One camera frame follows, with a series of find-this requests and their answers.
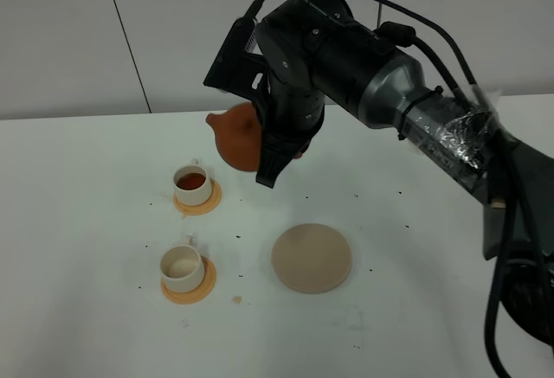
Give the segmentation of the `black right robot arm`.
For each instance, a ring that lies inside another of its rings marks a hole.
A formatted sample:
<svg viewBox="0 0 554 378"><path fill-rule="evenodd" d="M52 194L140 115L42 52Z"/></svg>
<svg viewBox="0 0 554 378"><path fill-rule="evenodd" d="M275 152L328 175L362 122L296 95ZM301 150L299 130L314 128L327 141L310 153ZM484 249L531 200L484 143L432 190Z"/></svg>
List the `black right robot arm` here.
<svg viewBox="0 0 554 378"><path fill-rule="evenodd" d="M371 129L393 128L483 205L496 266L486 309L553 341L553 161L499 122L469 67L468 91L413 28L367 29L345 0L286 0L254 28L264 62L256 180L273 187L322 124L326 96Z"/></svg>

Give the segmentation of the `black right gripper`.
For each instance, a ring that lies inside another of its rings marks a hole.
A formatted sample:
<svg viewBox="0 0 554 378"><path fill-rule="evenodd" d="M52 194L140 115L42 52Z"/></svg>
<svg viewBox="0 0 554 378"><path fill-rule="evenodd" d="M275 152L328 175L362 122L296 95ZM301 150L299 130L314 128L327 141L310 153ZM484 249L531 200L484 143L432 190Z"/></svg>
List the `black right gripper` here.
<svg viewBox="0 0 554 378"><path fill-rule="evenodd" d="M260 161L256 182L272 188L279 174L308 149L325 116L325 95L280 80L274 71L255 102L261 124Z"/></svg>

